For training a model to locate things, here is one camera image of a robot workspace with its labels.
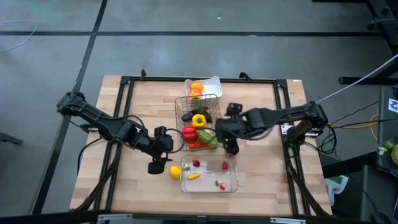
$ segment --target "small red fruit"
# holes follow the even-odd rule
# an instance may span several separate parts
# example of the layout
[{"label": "small red fruit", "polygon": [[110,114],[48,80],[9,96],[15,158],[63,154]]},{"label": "small red fruit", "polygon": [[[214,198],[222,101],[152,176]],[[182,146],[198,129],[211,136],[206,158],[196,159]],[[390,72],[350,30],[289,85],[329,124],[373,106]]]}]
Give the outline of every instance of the small red fruit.
[{"label": "small red fruit", "polygon": [[199,162],[199,160],[194,160],[193,162],[192,162],[192,165],[194,166],[194,167],[199,167],[200,166],[200,162]]},{"label": "small red fruit", "polygon": [[227,162],[223,162],[223,169],[228,169],[228,163]]}]

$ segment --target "wire basket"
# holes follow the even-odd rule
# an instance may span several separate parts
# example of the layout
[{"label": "wire basket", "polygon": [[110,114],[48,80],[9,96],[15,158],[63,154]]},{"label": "wire basket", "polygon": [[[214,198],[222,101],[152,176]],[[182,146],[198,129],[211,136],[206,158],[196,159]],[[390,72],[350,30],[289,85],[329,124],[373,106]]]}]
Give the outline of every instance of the wire basket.
[{"label": "wire basket", "polygon": [[[213,123],[209,122],[206,123],[206,128],[214,129],[214,124],[216,122],[216,119],[221,117],[220,107],[218,106],[218,97],[215,94],[202,95],[200,96],[200,99],[197,100],[189,100],[187,96],[179,97],[175,99],[174,105],[175,105],[175,124],[177,129],[180,131],[182,131],[183,127],[185,126],[192,126],[192,121],[184,122],[181,120],[181,117],[185,113],[188,113],[189,111],[197,109],[201,106],[208,107],[207,112],[210,114],[211,118],[213,119]],[[180,138],[180,140],[178,141],[178,147],[181,147],[183,142],[184,140]],[[206,147],[201,149],[211,149],[211,148],[217,148],[219,146]],[[188,143],[185,143],[185,146],[182,149],[182,151],[192,151],[192,150],[189,150]]]}]

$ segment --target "floor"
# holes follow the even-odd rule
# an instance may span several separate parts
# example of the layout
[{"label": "floor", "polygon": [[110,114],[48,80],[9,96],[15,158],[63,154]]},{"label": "floor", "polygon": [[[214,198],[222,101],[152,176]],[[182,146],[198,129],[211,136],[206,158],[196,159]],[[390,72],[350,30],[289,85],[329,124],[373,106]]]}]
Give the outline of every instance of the floor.
[{"label": "floor", "polygon": [[[102,20],[97,20],[102,2],[107,2],[106,8]],[[362,77],[391,57],[380,37],[318,36],[319,32],[369,32],[366,25],[372,17],[365,4],[311,0],[3,0],[0,21],[10,20],[34,20],[38,31],[59,32],[38,33],[24,45],[0,53],[0,94],[5,96],[0,98],[0,131],[24,139],[21,146],[0,144],[0,216],[24,215],[32,210],[62,121],[55,105],[73,88],[76,78],[83,78],[80,91],[92,104],[103,75],[138,75],[142,68],[157,76],[237,77],[245,71],[252,78],[301,79],[307,98],[319,100],[343,87],[338,77]],[[31,24],[0,24],[0,31],[32,29]],[[143,33],[100,35],[104,31]],[[158,31],[197,32],[155,35]],[[242,32],[263,32],[266,36]],[[281,32],[296,33],[289,36]],[[0,50],[27,37],[26,33],[8,34],[15,35],[0,35]],[[376,101],[379,88],[354,86],[325,100],[322,106],[333,121]],[[376,110],[377,106],[372,106],[342,123],[367,121]],[[369,129],[339,129],[337,135],[342,159],[376,147]],[[69,126],[44,213],[69,209],[77,155],[85,142],[86,134]]]}]

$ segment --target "lemon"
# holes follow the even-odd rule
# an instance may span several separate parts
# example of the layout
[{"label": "lemon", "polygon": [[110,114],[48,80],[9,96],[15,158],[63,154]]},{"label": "lemon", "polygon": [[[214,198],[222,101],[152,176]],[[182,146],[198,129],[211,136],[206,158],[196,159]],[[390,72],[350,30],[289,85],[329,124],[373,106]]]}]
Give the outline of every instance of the lemon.
[{"label": "lemon", "polygon": [[170,167],[170,174],[174,179],[180,179],[181,170],[179,166]]}]

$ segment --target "wooden table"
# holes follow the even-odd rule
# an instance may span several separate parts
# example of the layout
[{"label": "wooden table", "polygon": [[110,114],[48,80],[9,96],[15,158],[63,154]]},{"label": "wooden table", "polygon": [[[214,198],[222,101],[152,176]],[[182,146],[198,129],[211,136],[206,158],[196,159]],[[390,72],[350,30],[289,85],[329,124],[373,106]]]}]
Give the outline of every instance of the wooden table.
[{"label": "wooden table", "polygon": [[[120,76],[104,77],[96,106],[108,114],[114,111],[120,79]],[[287,80],[287,83],[292,106],[306,103],[301,80]],[[223,89],[223,96],[219,100],[221,114],[225,114],[229,102],[243,104],[243,111],[254,107],[267,107],[273,110],[276,108],[272,85],[254,83],[221,85]],[[153,134],[153,129],[160,125],[174,128],[176,125],[174,100],[184,95],[183,82],[135,82],[130,114],[138,115],[144,121],[150,135]],[[172,136],[174,139],[179,138],[177,134]],[[98,133],[90,133],[87,141],[91,142],[98,137]],[[314,139],[308,138],[307,141],[315,144]],[[150,175],[147,173],[147,165],[151,157],[138,150],[124,147],[111,211],[145,214],[291,216],[279,128],[274,128],[267,138],[260,141],[238,140],[238,143],[240,153],[236,159],[239,189],[235,193],[228,194],[186,194],[181,191],[180,182],[171,178],[169,168],[179,165],[180,158],[187,152],[171,154],[170,158],[174,161],[166,164],[165,172],[160,175]],[[105,147],[106,142],[100,141],[86,149],[70,208],[79,206],[98,183]],[[214,152],[197,151],[195,154],[224,154],[224,149],[218,148]],[[300,154],[309,191],[322,208],[331,213],[318,152],[311,147],[302,146]],[[107,188],[108,186],[103,191],[101,208],[104,208]],[[296,195],[299,211],[303,213],[301,195],[297,186]]]}]

